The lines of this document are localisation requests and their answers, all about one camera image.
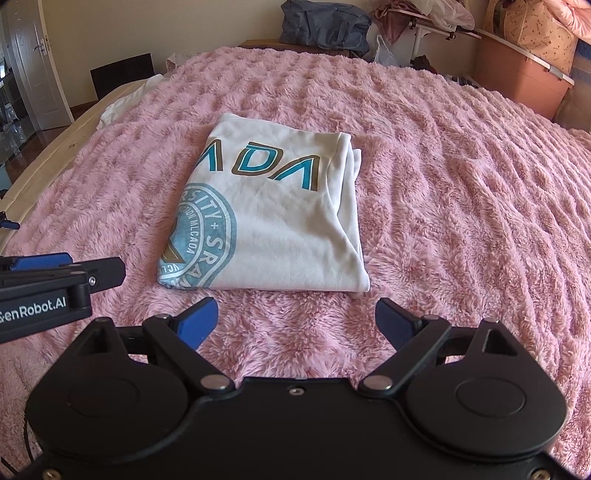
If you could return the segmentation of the white Nevada sweatshirt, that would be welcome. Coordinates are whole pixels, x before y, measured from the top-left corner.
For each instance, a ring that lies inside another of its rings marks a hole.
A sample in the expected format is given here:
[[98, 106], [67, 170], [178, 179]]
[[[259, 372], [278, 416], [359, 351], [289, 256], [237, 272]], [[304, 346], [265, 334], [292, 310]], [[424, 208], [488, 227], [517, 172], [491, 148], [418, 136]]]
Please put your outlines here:
[[368, 292], [356, 203], [361, 166], [348, 133], [221, 115], [180, 195], [159, 284]]

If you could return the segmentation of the clothes pile on table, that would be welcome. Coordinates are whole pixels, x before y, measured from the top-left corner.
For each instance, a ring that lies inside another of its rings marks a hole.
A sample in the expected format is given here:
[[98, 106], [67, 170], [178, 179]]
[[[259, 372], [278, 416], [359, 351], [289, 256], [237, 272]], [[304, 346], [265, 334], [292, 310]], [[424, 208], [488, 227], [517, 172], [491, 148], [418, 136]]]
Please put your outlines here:
[[472, 31], [476, 26], [474, 16], [464, 3], [452, 0], [372, 1], [370, 17], [391, 44], [418, 19], [428, 20], [446, 32], [455, 32], [458, 27]]

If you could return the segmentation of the pink fluffy blanket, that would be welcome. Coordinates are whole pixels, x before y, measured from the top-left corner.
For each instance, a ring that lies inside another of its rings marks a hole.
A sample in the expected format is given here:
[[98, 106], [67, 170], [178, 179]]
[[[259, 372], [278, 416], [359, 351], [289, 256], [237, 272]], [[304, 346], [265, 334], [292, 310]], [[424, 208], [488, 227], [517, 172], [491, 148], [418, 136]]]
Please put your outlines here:
[[123, 285], [92, 304], [124, 324], [197, 302], [157, 283], [157, 260], [225, 112], [352, 135], [370, 292], [219, 292], [205, 359], [235, 380], [358, 379], [392, 354], [374, 321], [382, 297], [462, 326], [495, 317], [566, 398], [554, 456], [589, 473], [590, 136], [499, 94], [345, 57], [202, 53], [88, 140], [6, 253], [122, 258]]

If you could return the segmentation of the white cloth at bed edge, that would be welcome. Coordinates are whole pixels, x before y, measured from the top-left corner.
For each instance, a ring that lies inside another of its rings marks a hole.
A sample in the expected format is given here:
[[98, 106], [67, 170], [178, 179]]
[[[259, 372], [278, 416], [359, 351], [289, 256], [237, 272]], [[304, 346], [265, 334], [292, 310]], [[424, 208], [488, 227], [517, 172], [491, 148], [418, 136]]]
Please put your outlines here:
[[128, 110], [136, 106], [147, 93], [154, 90], [163, 80], [163, 75], [156, 74], [148, 78], [141, 87], [132, 93], [129, 93], [108, 105], [100, 115], [96, 129], [100, 130], [117, 121]]

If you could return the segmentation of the black chair back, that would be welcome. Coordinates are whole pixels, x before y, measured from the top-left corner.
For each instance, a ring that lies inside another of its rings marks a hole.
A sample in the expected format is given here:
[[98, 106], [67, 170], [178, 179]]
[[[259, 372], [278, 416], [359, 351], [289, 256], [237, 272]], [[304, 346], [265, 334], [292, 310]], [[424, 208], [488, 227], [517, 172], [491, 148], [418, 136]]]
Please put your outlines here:
[[155, 74], [150, 53], [119, 60], [90, 71], [98, 100], [124, 84], [144, 80]]

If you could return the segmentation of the white door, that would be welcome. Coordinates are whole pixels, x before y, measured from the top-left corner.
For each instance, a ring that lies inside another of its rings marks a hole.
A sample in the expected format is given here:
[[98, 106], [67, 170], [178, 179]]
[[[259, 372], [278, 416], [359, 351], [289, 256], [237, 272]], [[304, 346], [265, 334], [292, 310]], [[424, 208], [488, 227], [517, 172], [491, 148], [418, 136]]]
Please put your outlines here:
[[51, 51], [41, 1], [8, 1], [2, 10], [17, 84], [37, 130], [67, 127], [73, 116]]

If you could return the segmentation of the white plastic bag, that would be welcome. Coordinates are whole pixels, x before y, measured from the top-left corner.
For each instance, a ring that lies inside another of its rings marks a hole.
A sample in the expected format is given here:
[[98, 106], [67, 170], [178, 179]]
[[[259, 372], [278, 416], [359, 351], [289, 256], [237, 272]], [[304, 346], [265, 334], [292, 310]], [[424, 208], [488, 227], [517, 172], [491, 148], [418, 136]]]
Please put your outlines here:
[[381, 34], [378, 34], [376, 37], [376, 53], [374, 56], [374, 62], [376, 64], [380, 64], [382, 66], [387, 67], [399, 67], [400, 63], [394, 53], [390, 49], [390, 45], [388, 42], [383, 38]]

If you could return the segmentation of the brown plastic storage box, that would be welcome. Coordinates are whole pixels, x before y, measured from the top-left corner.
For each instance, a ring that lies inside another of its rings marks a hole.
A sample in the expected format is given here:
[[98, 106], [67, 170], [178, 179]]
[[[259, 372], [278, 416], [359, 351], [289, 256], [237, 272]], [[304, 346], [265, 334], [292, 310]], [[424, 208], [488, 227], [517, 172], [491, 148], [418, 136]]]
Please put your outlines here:
[[479, 40], [473, 79], [550, 120], [572, 88], [518, 52], [485, 37]]

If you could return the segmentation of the folding metal table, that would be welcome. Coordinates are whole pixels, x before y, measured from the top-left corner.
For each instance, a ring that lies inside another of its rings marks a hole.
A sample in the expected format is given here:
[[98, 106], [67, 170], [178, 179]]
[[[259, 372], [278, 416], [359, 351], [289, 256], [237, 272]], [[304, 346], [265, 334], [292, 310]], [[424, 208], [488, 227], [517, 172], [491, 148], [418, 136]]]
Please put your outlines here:
[[556, 68], [554, 65], [550, 64], [549, 62], [543, 60], [542, 58], [532, 54], [531, 52], [518, 47], [511, 42], [499, 38], [494, 34], [487, 32], [482, 29], [477, 30], [466, 30], [462, 27], [458, 27], [454, 32], [449, 32], [447, 30], [441, 29], [437, 27], [427, 16], [419, 13], [413, 13], [406, 10], [398, 10], [399, 13], [403, 15], [407, 15], [411, 18], [408, 24], [408, 30], [413, 30], [415, 32], [414, 43], [412, 47], [411, 53], [411, 60], [414, 60], [416, 57], [419, 56], [420, 52], [420, 45], [422, 39], [427, 36], [428, 34], [434, 33], [441, 36], [444, 36], [447, 40], [453, 40], [456, 38], [458, 34], [469, 36], [478, 40], [481, 40], [483, 37], [489, 38], [491, 40], [495, 40], [497, 43], [504, 45], [507, 48], [518, 52], [523, 57], [528, 58], [529, 60], [535, 62], [536, 64], [540, 65], [546, 72], [551, 73], [554, 77], [556, 77], [559, 81], [567, 82], [571, 87], [575, 85], [574, 80], [567, 75], [566, 73], [562, 72], [560, 69]]

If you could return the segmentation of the dark blue bag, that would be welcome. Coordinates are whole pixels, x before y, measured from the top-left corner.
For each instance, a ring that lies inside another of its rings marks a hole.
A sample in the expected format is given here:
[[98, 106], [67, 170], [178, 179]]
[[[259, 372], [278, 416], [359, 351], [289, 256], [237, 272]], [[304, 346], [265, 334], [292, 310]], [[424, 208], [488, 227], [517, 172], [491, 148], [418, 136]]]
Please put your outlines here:
[[283, 43], [344, 50], [361, 57], [370, 51], [367, 35], [372, 18], [358, 6], [288, 0], [280, 8], [283, 11], [280, 41]]

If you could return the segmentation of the patterned beige storage bag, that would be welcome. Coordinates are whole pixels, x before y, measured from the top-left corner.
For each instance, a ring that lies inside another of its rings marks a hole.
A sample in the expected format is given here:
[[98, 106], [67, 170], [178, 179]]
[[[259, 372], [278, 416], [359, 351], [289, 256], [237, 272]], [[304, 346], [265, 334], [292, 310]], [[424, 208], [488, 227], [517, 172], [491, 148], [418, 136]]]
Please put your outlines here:
[[483, 29], [570, 74], [578, 38], [543, 1], [490, 0]]

